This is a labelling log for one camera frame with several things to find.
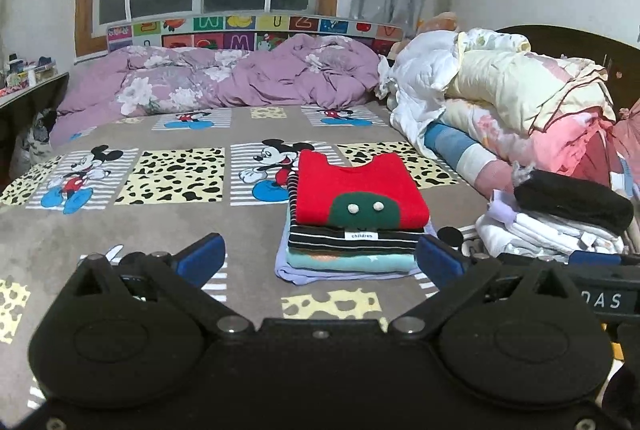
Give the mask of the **red sweater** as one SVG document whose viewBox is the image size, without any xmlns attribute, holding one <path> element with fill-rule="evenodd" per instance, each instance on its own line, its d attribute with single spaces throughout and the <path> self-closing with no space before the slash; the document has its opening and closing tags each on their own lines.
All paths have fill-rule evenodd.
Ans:
<svg viewBox="0 0 640 430">
<path fill-rule="evenodd" d="M 420 190 L 396 154 L 358 167 L 330 164 L 305 150 L 299 156 L 295 220 L 349 231 L 420 230 L 431 219 Z"/>
</svg>

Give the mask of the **white folded clothes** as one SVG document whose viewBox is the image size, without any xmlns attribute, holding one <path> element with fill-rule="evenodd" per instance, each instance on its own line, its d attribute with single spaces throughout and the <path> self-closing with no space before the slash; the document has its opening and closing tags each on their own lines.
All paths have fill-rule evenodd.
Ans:
<svg viewBox="0 0 640 430">
<path fill-rule="evenodd" d="M 566 262 L 575 251 L 628 254 L 622 236 L 591 224 L 524 211 L 512 194 L 494 190 L 487 211 L 475 222 L 491 257 L 516 254 Z"/>
</svg>

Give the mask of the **pile of bedding and clothes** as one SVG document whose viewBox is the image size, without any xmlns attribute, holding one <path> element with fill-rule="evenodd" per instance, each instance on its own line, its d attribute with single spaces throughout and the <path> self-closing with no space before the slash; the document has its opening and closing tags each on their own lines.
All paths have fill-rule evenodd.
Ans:
<svg viewBox="0 0 640 430">
<path fill-rule="evenodd" d="M 484 195 L 513 166 L 639 188 L 639 100 L 614 109 L 608 71 L 532 50 L 522 34 L 458 31 L 444 13 L 378 63 L 375 95 L 422 156 L 438 157 Z"/>
</svg>

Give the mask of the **Mickey Mouse bed blanket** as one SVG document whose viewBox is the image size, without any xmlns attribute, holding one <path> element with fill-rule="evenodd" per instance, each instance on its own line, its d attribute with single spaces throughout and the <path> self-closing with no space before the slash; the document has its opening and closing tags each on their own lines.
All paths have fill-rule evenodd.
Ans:
<svg viewBox="0 0 640 430">
<path fill-rule="evenodd" d="M 215 300 L 266 317 L 368 318 L 386 323 L 431 297 L 422 275 L 393 280 L 318 280 L 295 285 L 274 272 L 288 205 L 281 185 L 296 153 L 312 146 L 331 164 L 401 156 L 435 228 L 473 237 L 485 198 L 440 160 L 393 129 L 378 105 L 362 124 L 325 126 L 317 109 L 221 108 L 200 124 L 131 118 L 61 146 L 1 195 L 1 417 L 20 421 L 43 394 L 27 348 L 48 307 L 87 254 L 112 261 L 133 251 L 171 254 L 216 232 L 221 270 L 205 284 Z"/>
</svg>

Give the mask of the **lavender folded garment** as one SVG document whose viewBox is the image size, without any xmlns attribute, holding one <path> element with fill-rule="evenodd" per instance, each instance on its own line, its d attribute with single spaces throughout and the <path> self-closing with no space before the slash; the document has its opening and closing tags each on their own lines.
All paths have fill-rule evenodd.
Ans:
<svg viewBox="0 0 640 430">
<path fill-rule="evenodd" d="M 319 280 L 396 280 L 396 278 L 403 278 L 407 276 L 413 276 L 419 273 L 419 269 L 414 273 L 401 274 L 401 273 L 385 273 L 385 274 L 364 274 L 364 273 L 346 273 L 346 272 L 318 272 L 311 270 L 304 270 L 303 268 L 292 268 L 291 265 L 286 262 L 285 250 L 288 248 L 288 221 L 286 219 L 285 226 L 283 228 L 280 246 L 276 255 L 276 264 L 274 265 L 274 274 L 276 274 L 281 280 L 286 280 L 297 286 L 308 285 Z"/>
</svg>

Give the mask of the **black folded garment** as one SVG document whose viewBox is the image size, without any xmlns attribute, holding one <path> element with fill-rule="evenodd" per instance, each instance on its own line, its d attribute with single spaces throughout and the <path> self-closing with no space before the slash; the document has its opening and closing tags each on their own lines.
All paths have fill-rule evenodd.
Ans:
<svg viewBox="0 0 640 430">
<path fill-rule="evenodd" d="M 524 210 L 591 224 L 616 236 L 634 220 L 632 202 L 596 182 L 529 167 L 514 168 L 512 182 Z"/>
</svg>

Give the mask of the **teal folded garment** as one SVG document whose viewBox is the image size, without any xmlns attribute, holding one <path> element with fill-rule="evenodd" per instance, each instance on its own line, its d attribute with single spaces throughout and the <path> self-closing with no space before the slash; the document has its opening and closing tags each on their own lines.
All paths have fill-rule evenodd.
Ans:
<svg viewBox="0 0 640 430">
<path fill-rule="evenodd" d="M 414 273 L 418 269 L 412 254 L 304 254 L 285 250 L 285 259 L 292 268 L 318 272 L 346 272 L 364 274 Z"/>
</svg>

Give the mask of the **dark wooden bed headboard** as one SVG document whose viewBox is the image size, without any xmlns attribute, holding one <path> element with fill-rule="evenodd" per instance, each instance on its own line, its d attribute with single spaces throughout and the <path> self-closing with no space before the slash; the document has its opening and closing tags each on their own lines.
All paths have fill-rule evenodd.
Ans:
<svg viewBox="0 0 640 430">
<path fill-rule="evenodd" d="M 631 108 L 639 99 L 640 51 L 628 44 L 578 29 L 549 25 L 518 25 L 499 29 L 522 34 L 538 54 L 583 57 L 608 71 L 608 90 L 614 109 Z"/>
</svg>

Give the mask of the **wooden side table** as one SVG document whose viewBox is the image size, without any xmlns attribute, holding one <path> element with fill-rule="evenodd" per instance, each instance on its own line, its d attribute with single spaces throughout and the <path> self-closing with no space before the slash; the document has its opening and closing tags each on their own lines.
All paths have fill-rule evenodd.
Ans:
<svg viewBox="0 0 640 430">
<path fill-rule="evenodd" d="M 17 135 L 32 123 L 38 112 L 58 107 L 66 92 L 68 78 L 68 72 L 61 72 L 33 88 L 1 99 L 1 188 L 10 182 L 10 163 Z"/>
</svg>

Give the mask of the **purple floral quilt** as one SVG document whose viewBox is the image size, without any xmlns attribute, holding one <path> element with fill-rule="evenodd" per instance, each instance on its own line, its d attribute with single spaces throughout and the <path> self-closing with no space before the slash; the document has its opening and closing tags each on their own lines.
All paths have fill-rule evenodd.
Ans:
<svg viewBox="0 0 640 430">
<path fill-rule="evenodd" d="M 82 68 L 58 105 L 50 143 L 126 117 L 221 107 L 370 101 L 380 59 L 343 36 L 296 34 L 270 51 L 126 46 Z"/>
</svg>

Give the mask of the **alphabet foam headboard panel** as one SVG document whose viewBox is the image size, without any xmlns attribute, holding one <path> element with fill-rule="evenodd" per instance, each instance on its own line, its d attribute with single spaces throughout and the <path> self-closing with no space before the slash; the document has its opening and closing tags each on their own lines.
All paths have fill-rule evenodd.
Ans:
<svg viewBox="0 0 640 430">
<path fill-rule="evenodd" d="M 111 52 L 126 46 L 270 51 L 294 34 L 348 37 L 382 55 L 404 38 L 398 26 L 367 20 L 308 14 L 208 14 L 113 25 L 107 28 L 106 44 Z"/>
</svg>

